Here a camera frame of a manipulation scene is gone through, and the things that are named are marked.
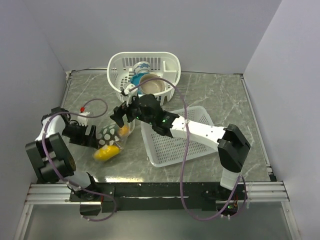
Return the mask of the purple fake grapes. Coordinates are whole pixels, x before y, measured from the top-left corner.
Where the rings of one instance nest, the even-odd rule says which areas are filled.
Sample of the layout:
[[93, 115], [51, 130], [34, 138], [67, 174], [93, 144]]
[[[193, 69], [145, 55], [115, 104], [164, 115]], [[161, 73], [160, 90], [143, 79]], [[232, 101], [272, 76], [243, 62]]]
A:
[[113, 146], [115, 144], [115, 140], [114, 139], [108, 139], [108, 140], [105, 140], [105, 144], [108, 145], [108, 146]]

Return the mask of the yellow fake lemon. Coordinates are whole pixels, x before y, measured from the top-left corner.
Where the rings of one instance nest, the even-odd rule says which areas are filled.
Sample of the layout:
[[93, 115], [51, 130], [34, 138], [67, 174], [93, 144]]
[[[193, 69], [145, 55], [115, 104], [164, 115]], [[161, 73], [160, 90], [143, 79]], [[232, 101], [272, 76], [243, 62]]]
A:
[[93, 158], [97, 161], [108, 161], [120, 153], [121, 149], [115, 145], [105, 145], [95, 151]]

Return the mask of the orange fake fruit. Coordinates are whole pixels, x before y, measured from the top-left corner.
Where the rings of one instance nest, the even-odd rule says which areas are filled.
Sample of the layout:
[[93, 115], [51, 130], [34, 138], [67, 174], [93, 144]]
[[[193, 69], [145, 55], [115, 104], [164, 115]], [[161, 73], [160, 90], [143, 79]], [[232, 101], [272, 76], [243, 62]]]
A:
[[130, 127], [128, 125], [124, 125], [123, 127], [120, 127], [117, 131], [118, 136], [121, 138], [127, 137], [130, 134]]

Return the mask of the polka dot zip top bag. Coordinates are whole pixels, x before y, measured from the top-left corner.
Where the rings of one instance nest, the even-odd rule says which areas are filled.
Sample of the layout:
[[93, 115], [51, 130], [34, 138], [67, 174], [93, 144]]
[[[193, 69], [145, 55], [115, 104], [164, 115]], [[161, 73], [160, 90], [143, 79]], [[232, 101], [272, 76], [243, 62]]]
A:
[[96, 135], [98, 149], [93, 159], [106, 162], [118, 155], [124, 148], [129, 135], [135, 129], [135, 122], [126, 122], [123, 127], [113, 123], [103, 127]]

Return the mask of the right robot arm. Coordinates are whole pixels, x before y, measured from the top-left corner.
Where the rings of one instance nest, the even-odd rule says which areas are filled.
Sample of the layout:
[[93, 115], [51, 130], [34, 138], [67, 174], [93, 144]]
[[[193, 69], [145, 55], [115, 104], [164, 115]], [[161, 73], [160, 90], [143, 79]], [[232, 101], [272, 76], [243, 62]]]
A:
[[230, 199], [236, 194], [235, 185], [251, 149], [238, 126], [213, 126], [188, 120], [164, 110], [153, 94], [133, 96], [129, 102], [125, 101], [115, 107], [110, 117], [119, 127], [123, 127], [124, 116], [128, 122], [140, 120], [151, 125], [161, 136], [194, 141], [217, 151], [223, 167], [219, 195]]

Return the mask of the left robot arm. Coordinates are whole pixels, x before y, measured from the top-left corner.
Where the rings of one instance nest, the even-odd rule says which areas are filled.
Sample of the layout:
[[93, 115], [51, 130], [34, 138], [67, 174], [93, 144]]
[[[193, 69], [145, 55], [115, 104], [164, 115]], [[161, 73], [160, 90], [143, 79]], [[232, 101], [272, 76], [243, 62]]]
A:
[[89, 112], [83, 112], [76, 120], [70, 112], [55, 107], [41, 119], [42, 129], [39, 136], [25, 145], [25, 151], [39, 184], [66, 182], [71, 193], [81, 200], [94, 201], [100, 189], [89, 173], [78, 171], [70, 150], [63, 140], [69, 138], [71, 144], [98, 148], [97, 127], [88, 128]]

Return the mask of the blue dotted plate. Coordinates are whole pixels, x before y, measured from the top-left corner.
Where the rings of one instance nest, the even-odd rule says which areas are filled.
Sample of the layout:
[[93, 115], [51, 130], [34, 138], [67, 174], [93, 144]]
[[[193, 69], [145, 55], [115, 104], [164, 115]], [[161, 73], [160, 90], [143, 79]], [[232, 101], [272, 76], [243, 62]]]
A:
[[137, 86], [140, 84], [140, 80], [143, 77], [144, 73], [138, 73], [135, 74], [131, 79], [130, 79], [130, 83]]

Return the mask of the beige ceramic bowl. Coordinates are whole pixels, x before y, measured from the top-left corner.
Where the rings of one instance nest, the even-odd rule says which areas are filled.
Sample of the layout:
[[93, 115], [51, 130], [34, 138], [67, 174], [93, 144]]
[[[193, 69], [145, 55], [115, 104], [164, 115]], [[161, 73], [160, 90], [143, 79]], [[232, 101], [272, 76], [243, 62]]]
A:
[[158, 75], [156, 75], [155, 73], [147, 73], [142, 76], [142, 78], [140, 79], [140, 84], [144, 84], [142, 84], [138, 88], [140, 94], [157, 94], [163, 92], [166, 89], [165, 83], [162, 80], [155, 79], [147, 81], [156, 77], [158, 77]]

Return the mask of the white round dish basket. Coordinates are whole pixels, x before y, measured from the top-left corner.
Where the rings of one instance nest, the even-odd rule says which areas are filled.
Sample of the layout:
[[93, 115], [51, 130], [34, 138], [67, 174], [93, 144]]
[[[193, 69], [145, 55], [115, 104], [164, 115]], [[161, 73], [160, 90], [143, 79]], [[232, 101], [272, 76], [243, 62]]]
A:
[[107, 80], [116, 97], [125, 101], [121, 91], [132, 85], [141, 97], [153, 94], [161, 105], [169, 102], [181, 77], [181, 64], [170, 52], [120, 52], [111, 57], [107, 66]]

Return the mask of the blue white patterned bowl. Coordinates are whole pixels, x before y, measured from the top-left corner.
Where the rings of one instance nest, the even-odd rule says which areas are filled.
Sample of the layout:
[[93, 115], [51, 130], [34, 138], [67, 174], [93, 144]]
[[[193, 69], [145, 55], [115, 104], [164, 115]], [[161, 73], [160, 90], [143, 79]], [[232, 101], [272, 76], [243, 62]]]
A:
[[137, 62], [133, 67], [132, 71], [135, 75], [140, 73], [150, 73], [151, 72], [151, 65], [147, 61], [140, 61]]

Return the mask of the white perforated tray basket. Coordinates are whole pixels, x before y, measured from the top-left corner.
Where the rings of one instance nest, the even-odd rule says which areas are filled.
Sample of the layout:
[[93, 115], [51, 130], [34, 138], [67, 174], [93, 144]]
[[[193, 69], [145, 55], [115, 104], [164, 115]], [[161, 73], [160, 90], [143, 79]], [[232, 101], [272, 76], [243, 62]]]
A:
[[[202, 106], [189, 107], [187, 109], [187, 117], [197, 123], [214, 124], [210, 115]], [[151, 125], [145, 122], [141, 122], [140, 126], [148, 159], [154, 167], [162, 168], [183, 161], [187, 142], [185, 138], [161, 136], [152, 129]], [[191, 140], [186, 159], [192, 160], [215, 152], [213, 148]]]

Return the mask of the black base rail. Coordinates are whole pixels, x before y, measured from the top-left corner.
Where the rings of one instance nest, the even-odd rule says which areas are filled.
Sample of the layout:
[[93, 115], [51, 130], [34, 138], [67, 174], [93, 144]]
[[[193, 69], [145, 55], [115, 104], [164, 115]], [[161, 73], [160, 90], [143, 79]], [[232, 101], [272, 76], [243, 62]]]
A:
[[119, 211], [181, 210], [183, 204], [189, 210], [219, 211], [227, 200], [230, 203], [223, 214], [234, 215], [238, 201], [248, 198], [243, 184], [231, 191], [219, 182], [108, 182], [95, 187], [102, 195], [83, 190], [70, 193], [70, 202], [79, 203], [79, 212], [86, 217]]

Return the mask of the aluminium frame rail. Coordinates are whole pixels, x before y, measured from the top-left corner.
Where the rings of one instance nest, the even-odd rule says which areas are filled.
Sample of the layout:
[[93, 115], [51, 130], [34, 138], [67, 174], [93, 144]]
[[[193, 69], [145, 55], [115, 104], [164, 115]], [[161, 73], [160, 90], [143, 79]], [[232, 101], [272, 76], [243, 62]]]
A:
[[290, 200], [282, 181], [248, 182], [246, 190], [250, 202], [288, 202]]

